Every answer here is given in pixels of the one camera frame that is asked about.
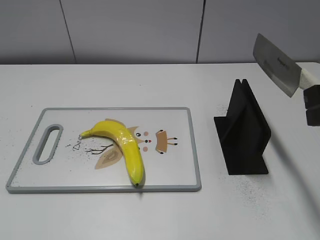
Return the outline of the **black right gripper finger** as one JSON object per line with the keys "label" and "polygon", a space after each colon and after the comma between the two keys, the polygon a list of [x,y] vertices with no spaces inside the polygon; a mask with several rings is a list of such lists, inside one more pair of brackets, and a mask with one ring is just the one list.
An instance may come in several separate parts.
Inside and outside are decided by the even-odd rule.
{"label": "black right gripper finger", "polygon": [[320,85],[313,85],[303,91],[308,126],[320,125]]}

